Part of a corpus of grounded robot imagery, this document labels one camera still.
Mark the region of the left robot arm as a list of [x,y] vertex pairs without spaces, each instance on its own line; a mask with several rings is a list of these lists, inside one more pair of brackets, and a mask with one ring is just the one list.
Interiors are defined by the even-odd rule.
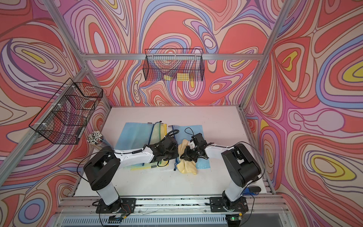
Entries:
[[83,166],[84,173],[93,191],[107,205],[114,205],[119,194],[112,184],[118,169],[136,164],[159,163],[178,157],[178,143],[172,130],[159,142],[130,150],[114,150],[110,146],[102,148]]

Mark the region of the yellow wiping cloth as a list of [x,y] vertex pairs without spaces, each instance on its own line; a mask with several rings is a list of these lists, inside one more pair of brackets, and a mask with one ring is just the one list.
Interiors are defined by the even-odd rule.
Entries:
[[196,168],[196,163],[194,161],[186,161],[181,158],[184,154],[185,149],[189,146],[189,141],[184,139],[181,144],[178,145],[178,155],[179,155],[179,164],[177,164],[177,169],[182,174],[193,174],[197,175],[198,170]]

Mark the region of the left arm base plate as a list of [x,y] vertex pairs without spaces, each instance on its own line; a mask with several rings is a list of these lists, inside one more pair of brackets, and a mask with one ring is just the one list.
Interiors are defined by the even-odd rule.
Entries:
[[131,214],[135,211],[135,198],[119,198],[110,205],[100,199],[96,205],[97,214]]

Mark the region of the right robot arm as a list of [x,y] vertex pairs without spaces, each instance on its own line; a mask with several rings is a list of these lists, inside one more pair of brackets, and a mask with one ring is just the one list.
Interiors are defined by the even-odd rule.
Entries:
[[211,212],[238,212],[244,214],[249,211],[243,192],[262,176],[262,170],[254,156],[245,147],[244,142],[238,142],[229,147],[208,143],[202,134],[192,136],[182,150],[179,160],[195,162],[199,159],[221,158],[231,178],[229,186],[220,197],[211,197],[206,204]]

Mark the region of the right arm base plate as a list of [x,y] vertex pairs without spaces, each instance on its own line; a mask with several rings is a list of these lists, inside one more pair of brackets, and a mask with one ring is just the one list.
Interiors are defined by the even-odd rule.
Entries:
[[209,203],[211,212],[238,212],[245,214],[249,211],[245,197],[240,197],[236,201],[229,201],[225,197],[210,197]]

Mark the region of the light blue mesh document bag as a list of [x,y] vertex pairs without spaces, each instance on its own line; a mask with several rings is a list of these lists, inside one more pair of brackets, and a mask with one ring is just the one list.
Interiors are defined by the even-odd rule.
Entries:
[[175,135],[179,144],[175,170],[181,173],[197,174],[199,169],[210,168],[209,158],[205,151],[208,143],[203,138],[202,126],[174,125],[172,128],[179,131]]

